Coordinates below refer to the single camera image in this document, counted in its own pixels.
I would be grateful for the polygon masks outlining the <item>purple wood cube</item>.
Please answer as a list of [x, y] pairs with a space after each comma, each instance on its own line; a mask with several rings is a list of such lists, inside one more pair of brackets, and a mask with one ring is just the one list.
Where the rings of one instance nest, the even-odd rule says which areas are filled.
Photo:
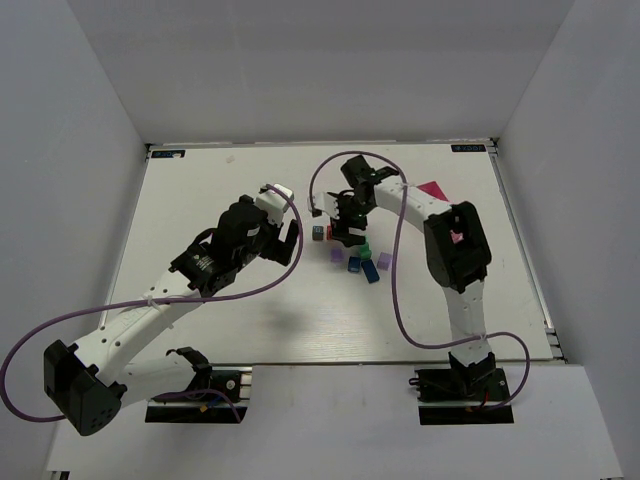
[[379, 270], [388, 271], [391, 268], [393, 257], [387, 252], [381, 252], [377, 260]]
[[333, 263], [341, 263], [345, 259], [345, 252], [341, 248], [332, 248], [330, 259]]

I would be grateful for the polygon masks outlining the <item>blue table sticker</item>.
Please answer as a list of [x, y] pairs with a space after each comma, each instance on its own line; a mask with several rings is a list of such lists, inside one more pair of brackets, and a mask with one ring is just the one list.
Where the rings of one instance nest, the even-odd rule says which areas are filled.
[[482, 144], [452, 144], [454, 153], [481, 153], [486, 152], [486, 146]]
[[173, 159], [183, 158], [186, 154], [185, 150], [154, 150], [151, 152], [152, 158]]

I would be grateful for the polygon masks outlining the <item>blue wood cube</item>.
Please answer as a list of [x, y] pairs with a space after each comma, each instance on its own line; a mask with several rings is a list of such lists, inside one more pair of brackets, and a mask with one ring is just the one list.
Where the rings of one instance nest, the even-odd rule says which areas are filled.
[[347, 263], [349, 273], [359, 273], [361, 270], [361, 259], [357, 256], [350, 256]]

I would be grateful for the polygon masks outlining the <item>right purple wood cube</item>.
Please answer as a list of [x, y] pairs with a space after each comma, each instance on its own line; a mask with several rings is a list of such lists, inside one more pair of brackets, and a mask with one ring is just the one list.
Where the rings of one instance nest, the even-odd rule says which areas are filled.
[[388, 271], [391, 268], [393, 257], [387, 252], [381, 252], [377, 260], [379, 270]]

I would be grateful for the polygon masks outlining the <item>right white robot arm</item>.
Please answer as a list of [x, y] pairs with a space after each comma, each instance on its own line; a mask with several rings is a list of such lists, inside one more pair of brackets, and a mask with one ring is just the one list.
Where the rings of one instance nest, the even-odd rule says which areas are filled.
[[424, 237], [426, 265], [442, 288], [451, 330], [446, 388], [462, 398], [479, 391], [496, 369], [484, 318], [483, 294], [492, 256], [476, 207], [452, 204], [412, 186], [393, 162], [374, 169], [364, 152], [350, 152], [341, 167], [348, 187], [310, 192], [313, 216], [330, 219], [332, 237], [346, 247], [363, 247], [367, 216], [380, 208], [397, 215], [396, 226], [410, 224]]

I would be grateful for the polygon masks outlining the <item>right blue table sticker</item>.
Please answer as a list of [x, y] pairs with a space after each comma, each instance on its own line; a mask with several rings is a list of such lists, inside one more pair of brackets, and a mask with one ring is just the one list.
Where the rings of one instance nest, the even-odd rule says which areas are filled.
[[486, 146], [482, 144], [452, 144], [454, 153], [481, 153], [486, 152]]

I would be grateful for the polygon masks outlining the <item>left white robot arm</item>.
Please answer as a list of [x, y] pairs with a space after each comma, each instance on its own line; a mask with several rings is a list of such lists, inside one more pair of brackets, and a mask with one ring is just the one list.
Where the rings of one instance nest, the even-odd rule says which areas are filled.
[[218, 224], [196, 236], [140, 301], [130, 302], [104, 326], [70, 345], [57, 340], [44, 352], [44, 388], [82, 436], [97, 433], [119, 410], [139, 399], [207, 397], [212, 368], [191, 347], [170, 349], [158, 363], [132, 359], [163, 331], [215, 300], [254, 259], [283, 266], [299, 254], [300, 220], [283, 223], [294, 194], [266, 185], [243, 195]]

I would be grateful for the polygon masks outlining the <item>green stepped wood block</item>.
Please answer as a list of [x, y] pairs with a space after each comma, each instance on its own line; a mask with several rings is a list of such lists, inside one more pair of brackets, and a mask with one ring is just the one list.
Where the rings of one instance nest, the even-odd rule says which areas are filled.
[[368, 242], [357, 246], [357, 256], [362, 261], [370, 260], [372, 257], [372, 250]]

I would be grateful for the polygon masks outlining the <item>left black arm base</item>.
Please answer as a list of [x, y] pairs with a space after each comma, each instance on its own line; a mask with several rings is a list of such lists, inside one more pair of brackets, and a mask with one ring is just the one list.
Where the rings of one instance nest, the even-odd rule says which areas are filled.
[[147, 424], [237, 425], [250, 402], [251, 367], [220, 367], [193, 381], [184, 395], [147, 403]]

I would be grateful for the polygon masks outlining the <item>left blue table sticker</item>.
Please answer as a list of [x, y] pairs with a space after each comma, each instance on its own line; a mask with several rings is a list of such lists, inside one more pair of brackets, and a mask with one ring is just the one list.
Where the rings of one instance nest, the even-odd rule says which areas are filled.
[[151, 152], [152, 158], [173, 159], [183, 158], [186, 154], [185, 150], [154, 150]]

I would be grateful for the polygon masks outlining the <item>left purple wood cube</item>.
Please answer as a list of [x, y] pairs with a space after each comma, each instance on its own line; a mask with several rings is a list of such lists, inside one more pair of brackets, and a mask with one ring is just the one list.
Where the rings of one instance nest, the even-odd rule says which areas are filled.
[[332, 248], [330, 259], [333, 263], [341, 263], [345, 259], [345, 252], [341, 248]]

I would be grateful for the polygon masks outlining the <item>blue rectangular wood block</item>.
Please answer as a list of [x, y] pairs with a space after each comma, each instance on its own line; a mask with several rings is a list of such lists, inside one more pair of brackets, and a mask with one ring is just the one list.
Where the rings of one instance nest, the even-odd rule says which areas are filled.
[[361, 261], [361, 269], [365, 275], [365, 278], [369, 284], [376, 283], [380, 280], [378, 270], [371, 259]]

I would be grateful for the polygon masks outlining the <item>dark blue letter cube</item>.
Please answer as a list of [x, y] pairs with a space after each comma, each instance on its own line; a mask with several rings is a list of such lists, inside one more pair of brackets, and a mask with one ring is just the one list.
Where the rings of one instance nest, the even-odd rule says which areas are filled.
[[323, 241], [325, 237], [325, 229], [321, 225], [314, 225], [312, 227], [312, 240]]

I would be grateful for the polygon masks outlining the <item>pink plastic box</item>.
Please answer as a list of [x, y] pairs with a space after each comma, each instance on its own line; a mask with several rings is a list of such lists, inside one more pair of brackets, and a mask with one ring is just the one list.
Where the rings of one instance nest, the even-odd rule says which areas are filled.
[[445, 193], [442, 191], [442, 189], [440, 188], [439, 184], [436, 181], [430, 181], [430, 182], [418, 185], [417, 188], [420, 191], [423, 191], [440, 201], [448, 202], [448, 197], [445, 195]]

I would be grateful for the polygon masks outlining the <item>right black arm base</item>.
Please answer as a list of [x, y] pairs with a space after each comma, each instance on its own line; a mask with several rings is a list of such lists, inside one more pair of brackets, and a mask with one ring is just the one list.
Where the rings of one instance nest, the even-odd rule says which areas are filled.
[[454, 387], [449, 369], [420, 369], [408, 380], [417, 393], [419, 421], [422, 426], [507, 425], [514, 423], [510, 405], [495, 408], [506, 401], [510, 391], [506, 375], [498, 368], [471, 393]]

